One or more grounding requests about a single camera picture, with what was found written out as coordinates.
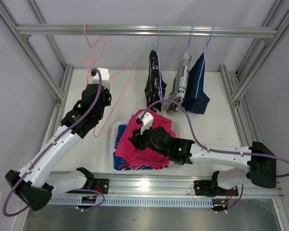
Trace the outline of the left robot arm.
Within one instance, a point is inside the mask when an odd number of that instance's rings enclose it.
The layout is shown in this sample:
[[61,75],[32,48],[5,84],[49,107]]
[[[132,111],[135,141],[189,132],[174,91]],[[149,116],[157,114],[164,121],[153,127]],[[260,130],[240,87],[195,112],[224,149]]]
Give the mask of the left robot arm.
[[94,175],[84,167],[50,179],[49,175],[65,154],[79,143],[103,118],[111,104],[109,87],[89,84],[46,146],[20,170],[5,175],[11,193],[28,208],[39,211],[55,196],[67,192],[89,193],[94,190]]

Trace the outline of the black white patterned trousers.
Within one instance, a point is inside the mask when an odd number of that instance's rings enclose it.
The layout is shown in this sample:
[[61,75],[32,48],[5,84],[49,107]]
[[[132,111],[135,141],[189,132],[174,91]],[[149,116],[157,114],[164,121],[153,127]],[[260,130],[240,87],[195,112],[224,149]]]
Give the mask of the black white patterned trousers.
[[166,87],[167,84],[163,81],[159,69],[158,54],[155,50],[152,50],[149,54],[149,71],[144,89],[146,106],[148,107],[152,103],[162,100],[165,96]]

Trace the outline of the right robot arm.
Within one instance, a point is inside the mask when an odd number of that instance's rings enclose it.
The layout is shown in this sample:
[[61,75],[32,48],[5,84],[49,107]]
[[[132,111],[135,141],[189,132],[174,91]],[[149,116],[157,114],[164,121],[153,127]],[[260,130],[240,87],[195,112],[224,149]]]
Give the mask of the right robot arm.
[[136,150],[151,149],[176,165],[207,163],[230,167],[214,171],[211,176],[210,190],[217,195],[246,183],[268,189],[276,187],[275,155],[260,142],[218,150],[193,140],[175,138],[162,127],[135,129],[128,140]]

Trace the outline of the white plastic basket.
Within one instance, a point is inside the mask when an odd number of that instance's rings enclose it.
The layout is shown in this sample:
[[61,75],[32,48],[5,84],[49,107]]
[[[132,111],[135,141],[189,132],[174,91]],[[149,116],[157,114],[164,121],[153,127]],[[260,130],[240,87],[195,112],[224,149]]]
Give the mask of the white plastic basket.
[[[127,165],[126,160],[124,158],[121,158],[120,156],[116,156],[116,148],[118,146],[118,143],[122,137],[122,134],[124,133],[124,130],[127,126],[128,122],[116,122],[112,126],[111,134],[110,134],[110,140],[109,140],[109,149],[110,149],[110,161],[112,165],[112,171],[116,174],[140,174],[145,172],[165,172],[166,169],[175,169],[182,167],[181,165],[175,164],[171,161],[169,161],[168,165],[166,165],[164,168],[158,168],[155,169],[154,167],[150,167],[151,165],[144,165],[132,168],[130,166],[124,167],[123,165]],[[174,131],[176,135],[183,135],[183,130],[180,122],[173,120],[171,123],[171,129]],[[137,151],[134,147],[131,149],[132,151],[136,152],[137,154],[150,154],[152,156],[153,153],[154,157],[159,155],[159,158],[162,156],[161,154],[157,154],[154,150],[151,150],[149,148],[146,148],[142,151]]]

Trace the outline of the pink hanger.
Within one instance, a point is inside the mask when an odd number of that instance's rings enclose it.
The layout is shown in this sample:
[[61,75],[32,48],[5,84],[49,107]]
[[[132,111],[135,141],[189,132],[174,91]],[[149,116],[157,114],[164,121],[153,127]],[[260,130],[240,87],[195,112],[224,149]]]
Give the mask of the pink hanger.
[[[106,48],[106,45],[107,45],[107,42],[108,42],[108,37],[100,36],[94,43],[91,43],[91,41],[89,40],[88,35],[87,35],[87,27],[88,27],[88,24],[85,23],[84,26],[83,26],[83,34],[84,34],[86,42],[87,42],[87,44],[89,46],[89,57],[86,60],[85,64],[89,65],[91,62],[98,62],[98,64],[101,64],[102,63],[102,59],[103,59],[103,55],[104,55],[104,52],[105,52],[105,48]],[[101,40],[103,41],[102,51],[100,53],[99,59],[96,60],[96,59],[94,59],[92,57],[93,49]]]
[[[86,68],[87,68],[87,84],[89,84],[89,72],[90,72],[89,67],[90,67],[91,61],[95,61],[95,60],[92,59],[92,58],[88,58],[88,59],[86,60],[86,62],[85,62],[85,66],[86,66]],[[104,127],[105,127],[106,124],[108,123],[111,115],[113,114],[113,111],[115,110],[118,102],[120,101],[120,99],[121,99],[121,97],[122,97],[122,95],[123,95],[123,93],[124,93],[124,91],[125,91],[128,83],[129,83],[129,81],[130,81],[130,79],[131,79],[131,77],[132,77],[132,75],[133,75],[133,73],[134,73],[134,71],[135,71],[136,66],[135,66],[134,63],[129,63],[128,65],[126,65],[125,69],[121,69],[121,70],[119,70],[118,72],[116,72],[115,74],[113,74],[113,75],[111,75],[111,76],[109,77],[109,79],[111,79],[111,78],[115,77],[116,75],[118,75],[119,73],[127,71],[130,66],[133,66],[133,70],[132,70],[132,72],[131,72],[131,74],[130,74],[130,76],[129,76],[127,82],[126,82],[126,84],[124,85],[124,87],[123,87],[120,95],[118,96],[117,101],[115,102],[113,108],[111,109],[111,111],[110,111],[110,113],[109,113],[106,121],[105,121],[104,124],[102,125],[102,127],[101,127],[100,131],[98,132],[98,134],[95,134],[95,128],[93,129],[93,133],[92,133],[92,134],[93,134],[93,136],[96,137],[96,138],[98,138],[98,137],[101,135],[101,133],[103,132]]]

